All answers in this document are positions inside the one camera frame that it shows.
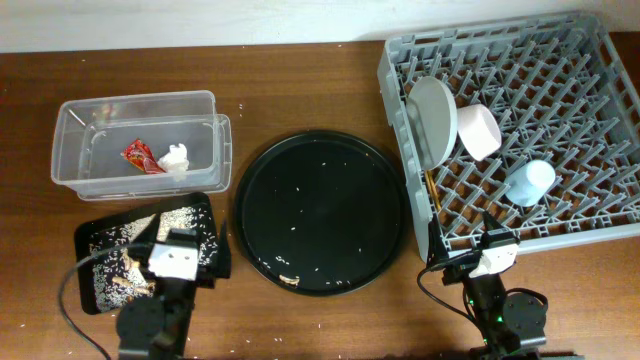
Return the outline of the light blue cup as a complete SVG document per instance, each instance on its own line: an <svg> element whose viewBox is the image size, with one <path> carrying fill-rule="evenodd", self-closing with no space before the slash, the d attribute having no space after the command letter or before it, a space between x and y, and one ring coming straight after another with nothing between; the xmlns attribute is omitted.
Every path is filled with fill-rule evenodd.
<svg viewBox="0 0 640 360"><path fill-rule="evenodd" d="M551 164L543 160L532 160L510 174L505 183L509 189L507 199L515 205L531 207L551 188L556 179Z"/></svg>

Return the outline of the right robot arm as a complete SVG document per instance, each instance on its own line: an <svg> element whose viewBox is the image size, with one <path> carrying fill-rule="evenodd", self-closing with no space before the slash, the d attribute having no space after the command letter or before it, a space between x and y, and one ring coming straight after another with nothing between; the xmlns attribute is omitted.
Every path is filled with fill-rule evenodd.
<svg viewBox="0 0 640 360"><path fill-rule="evenodd" d="M421 270L442 272L445 285L462 285L458 315L482 335L468 359L539 359L546 342L549 301L526 288L505 288L498 263L515 263L513 231L488 213L478 247L449 256L439 250ZM243 255L269 282L311 298L352 293L373 282L403 246L408 212L397 210L239 209L234 228Z"/></svg>

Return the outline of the rice and food scraps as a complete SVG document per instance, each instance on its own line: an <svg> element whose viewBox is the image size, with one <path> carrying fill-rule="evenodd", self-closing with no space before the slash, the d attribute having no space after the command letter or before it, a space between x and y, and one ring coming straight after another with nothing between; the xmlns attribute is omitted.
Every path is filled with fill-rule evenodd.
<svg viewBox="0 0 640 360"><path fill-rule="evenodd" d="M104 230L91 230L85 237L85 249L93 254L99 250L131 243L149 224L154 215L160 216L157 239L164 241L171 229L195 229L202 233L216 233L213 215L204 205L185 206L163 213L138 217L109 226ZM156 281L143 273L138 261L127 250L112 252L83 267L90 274L94 290L95 308L99 313L109 312L156 290Z"/></svg>

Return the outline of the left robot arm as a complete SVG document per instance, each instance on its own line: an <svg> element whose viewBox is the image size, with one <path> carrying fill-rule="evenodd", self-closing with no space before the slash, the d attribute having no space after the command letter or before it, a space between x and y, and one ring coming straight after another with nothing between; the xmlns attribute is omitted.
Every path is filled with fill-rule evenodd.
<svg viewBox="0 0 640 360"><path fill-rule="evenodd" d="M124 305L116 319L120 359L181 359L200 288L231 275L231 251L223 233L172 228L158 238L160 218L134 238L129 256L155 282L150 296Z"/></svg>

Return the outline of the wooden chopstick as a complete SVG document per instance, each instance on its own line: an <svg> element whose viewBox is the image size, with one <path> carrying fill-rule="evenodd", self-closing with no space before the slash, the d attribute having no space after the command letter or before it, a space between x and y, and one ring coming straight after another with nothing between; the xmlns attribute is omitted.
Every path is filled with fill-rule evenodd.
<svg viewBox="0 0 640 360"><path fill-rule="evenodd" d="M431 195L432 195L432 198L434 200L436 210L439 213L442 210L442 207L441 207L440 199L439 199L439 196L438 196L438 189L437 189L437 186L436 186L436 182L434 180L433 173L432 173L431 170L427 170L426 174L427 174L428 184L429 184L430 190L431 190Z"/></svg>
<svg viewBox="0 0 640 360"><path fill-rule="evenodd" d="M425 172L426 183L427 183L427 186L428 186L428 189L429 189L430 195L431 195L431 190L430 190L430 186L429 186L429 184L428 184L428 180L427 180L427 174L426 174L426 172Z"/></svg>

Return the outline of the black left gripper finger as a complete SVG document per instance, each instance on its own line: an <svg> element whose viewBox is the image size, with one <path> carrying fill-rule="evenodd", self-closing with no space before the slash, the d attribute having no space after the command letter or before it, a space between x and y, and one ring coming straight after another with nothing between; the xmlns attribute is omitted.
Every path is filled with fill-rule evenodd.
<svg viewBox="0 0 640 360"><path fill-rule="evenodd" d="M150 249L157 240L157 233L160 226L160 216L154 215L149 224L134 239L135 249Z"/></svg>
<svg viewBox="0 0 640 360"><path fill-rule="evenodd" d="M216 263L216 277L229 278L231 276L232 256L227 240L227 222L223 221L218 236L218 252Z"/></svg>

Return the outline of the white tissue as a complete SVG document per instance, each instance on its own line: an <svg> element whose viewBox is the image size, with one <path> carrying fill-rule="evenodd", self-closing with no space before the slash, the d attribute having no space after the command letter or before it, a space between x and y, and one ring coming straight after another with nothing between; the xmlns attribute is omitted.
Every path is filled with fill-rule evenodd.
<svg viewBox="0 0 640 360"><path fill-rule="evenodd" d="M182 143L170 145L169 152L162 156L157 164L167 173L187 171L190 162L186 146Z"/></svg>

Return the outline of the grey plate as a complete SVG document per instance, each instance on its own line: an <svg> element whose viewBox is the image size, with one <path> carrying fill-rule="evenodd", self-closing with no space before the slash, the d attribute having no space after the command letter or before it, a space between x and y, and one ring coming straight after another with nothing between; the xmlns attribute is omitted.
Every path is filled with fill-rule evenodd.
<svg viewBox="0 0 640 360"><path fill-rule="evenodd" d="M406 110L421 168L435 169L448 159L456 141L458 117L452 92L435 77L422 77L409 93Z"/></svg>

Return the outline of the red snack wrapper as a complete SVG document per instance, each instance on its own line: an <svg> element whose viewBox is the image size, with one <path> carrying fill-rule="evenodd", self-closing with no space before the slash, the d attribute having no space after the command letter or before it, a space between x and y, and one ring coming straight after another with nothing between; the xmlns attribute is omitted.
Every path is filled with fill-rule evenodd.
<svg viewBox="0 0 640 360"><path fill-rule="evenodd" d="M151 149L139 138L129 144L121 156L131 165L145 174L162 174L162 170L153 156Z"/></svg>

